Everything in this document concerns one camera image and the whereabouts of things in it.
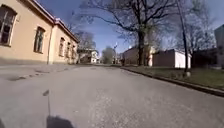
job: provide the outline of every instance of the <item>sidewalk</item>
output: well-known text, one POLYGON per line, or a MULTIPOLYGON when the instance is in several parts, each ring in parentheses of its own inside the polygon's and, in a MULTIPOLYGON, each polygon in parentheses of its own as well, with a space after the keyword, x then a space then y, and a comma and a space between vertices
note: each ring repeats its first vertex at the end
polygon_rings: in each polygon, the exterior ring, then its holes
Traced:
POLYGON ((16 81, 44 75, 47 73, 61 72, 74 68, 75 65, 14 65, 0 66, 0 81, 16 81))

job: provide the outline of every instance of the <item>window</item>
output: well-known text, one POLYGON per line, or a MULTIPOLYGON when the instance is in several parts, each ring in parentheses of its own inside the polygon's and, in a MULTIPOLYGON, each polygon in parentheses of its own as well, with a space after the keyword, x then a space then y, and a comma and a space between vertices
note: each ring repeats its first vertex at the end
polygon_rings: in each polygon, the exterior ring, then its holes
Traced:
POLYGON ((15 16, 16 12, 10 7, 5 5, 0 7, 0 44, 2 45, 9 45, 15 16))
POLYGON ((76 56, 75 46, 73 45, 73 48, 72 48, 72 59, 75 59, 75 56, 76 56))
POLYGON ((70 45, 71 45, 71 43, 68 42, 68 44, 67 44, 67 49, 66 49, 66 51, 65 51, 65 55, 66 55, 67 58, 69 58, 69 51, 70 51, 70 47, 71 47, 70 45))
POLYGON ((59 44, 59 56, 64 56, 64 42, 65 39, 62 37, 59 44))
POLYGON ((45 30, 41 27, 37 28, 35 42, 34 42, 34 52, 42 53, 43 39, 45 30))

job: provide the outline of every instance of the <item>curb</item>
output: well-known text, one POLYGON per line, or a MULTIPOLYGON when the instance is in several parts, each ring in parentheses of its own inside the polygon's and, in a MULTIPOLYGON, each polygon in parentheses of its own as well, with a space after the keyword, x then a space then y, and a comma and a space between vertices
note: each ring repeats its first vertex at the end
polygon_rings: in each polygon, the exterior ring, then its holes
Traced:
POLYGON ((209 87, 202 87, 200 85, 186 83, 186 82, 183 82, 183 81, 173 80, 173 79, 169 79, 169 78, 165 78, 165 77, 152 76, 152 75, 149 75, 149 74, 133 71, 133 70, 122 68, 122 67, 120 67, 120 69, 129 71, 129 72, 132 72, 132 73, 140 74, 140 75, 143 75, 143 76, 147 76, 147 77, 150 77, 150 78, 153 78, 153 79, 173 83, 173 84, 176 84, 176 85, 179 85, 179 86, 182 86, 182 87, 194 89, 194 90, 204 92, 204 93, 207 93, 207 94, 211 94, 211 95, 215 95, 215 96, 219 96, 219 97, 224 97, 224 91, 221 91, 221 90, 218 90, 218 89, 213 89, 213 88, 209 88, 209 87))

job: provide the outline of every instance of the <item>pole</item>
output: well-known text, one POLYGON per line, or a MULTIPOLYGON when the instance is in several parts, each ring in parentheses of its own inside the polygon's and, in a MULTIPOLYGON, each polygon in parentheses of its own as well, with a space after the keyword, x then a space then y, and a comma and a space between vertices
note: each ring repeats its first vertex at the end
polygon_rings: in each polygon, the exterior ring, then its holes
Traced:
POLYGON ((48 114, 49 114, 49 116, 51 116, 50 94, 47 96, 47 99, 48 99, 48 114))
POLYGON ((181 21, 181 27, 182 27, 182 31, 183 31, 183 42, 184 42, 184 50, 185 50, 185 73, 188 73, 188 48, 187 48, 187 39, 186 39, 186 30, 185 30, 185 25, 184 25, 184 18, 183 18, 183 14, 179 5, 179 0, 176 0, 177 3, 177 8, 178 8, 178 12, 180 15, 180 21, 181 21))
POLYGON ((51 116, 51 104, 50 104, 50 91, 47 90, 43 93, 43 96, 47 96, 48 116, 51 116))

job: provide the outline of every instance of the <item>tree trunk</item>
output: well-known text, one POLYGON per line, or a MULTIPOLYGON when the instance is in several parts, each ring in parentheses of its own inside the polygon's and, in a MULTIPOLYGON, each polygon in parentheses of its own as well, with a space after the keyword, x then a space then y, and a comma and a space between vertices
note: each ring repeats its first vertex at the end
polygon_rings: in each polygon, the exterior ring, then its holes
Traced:
POLYGON ((186 34, 183 32, 183 41, 184 41, 184 50, 185 50, 185 70, 184 72, 188 72, 188 48, 187 48, 187 40, 186 40, 186 34))
POLYGON ((142 66, 145 33, 138 32, 138 66, 142 66))

